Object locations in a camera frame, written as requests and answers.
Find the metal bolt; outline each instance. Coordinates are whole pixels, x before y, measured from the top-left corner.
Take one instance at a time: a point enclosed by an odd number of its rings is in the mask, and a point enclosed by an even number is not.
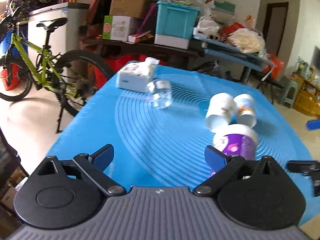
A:
[[[208,186],[199,186],[196,187],[196,192],[201,195],[209,194],[211,192],[211,188]]]
[[[120,193],[122,193],[124,191],[124,188],[123,187],[121,187],[121,186],[111,186],[111,187],[109,187],[108,188],[108,192],[110,193],[110,194],[120,194]]]
[[[312,164],[310,165],[310,170],[316,170],[317,169],[317,165],[316,164]]]

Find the tissue box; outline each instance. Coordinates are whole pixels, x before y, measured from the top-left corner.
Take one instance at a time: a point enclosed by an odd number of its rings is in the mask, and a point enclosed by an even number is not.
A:
[[[156,65],[148,62],[129,63],[117,73],[116,86],[122,89],[148,93],[147,85],[153,80]]]

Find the blue table mat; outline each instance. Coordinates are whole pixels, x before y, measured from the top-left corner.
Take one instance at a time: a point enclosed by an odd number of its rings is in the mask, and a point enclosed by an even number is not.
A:
[[[312,159],[293,129],[258,90],[238,83],[165,66],[155,78],[172,85],[173,104],[156,109],[145,94],[116,88],[116,76],[83,107],[61,133],[48,155],[60,160],[92,154],[110,143],[115,149],[106,175],[130,190],[131,186],[194,188],[209,178],[204,149],[214,133],[205,125],[210,98],[221,92],[250,94],[256,101],[259,136],[256,159],[273,156],[285,168],[288,160]],[[311,179],[289,173],[307,201],[301,224],[320,213]]]

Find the doorway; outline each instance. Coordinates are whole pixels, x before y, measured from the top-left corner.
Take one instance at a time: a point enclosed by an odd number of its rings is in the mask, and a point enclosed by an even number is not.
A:
[[[268,3],[263,26],[263,37],[269,54],[278,56],[285,23],[287,21],[289,3]]]

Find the glass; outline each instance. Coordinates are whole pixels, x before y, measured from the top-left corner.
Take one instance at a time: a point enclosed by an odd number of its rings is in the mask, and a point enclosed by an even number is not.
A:
[[[148,100],[156,108],[163,109],[172,104],[172,89],[169,81],[154,80],[148,84]]]

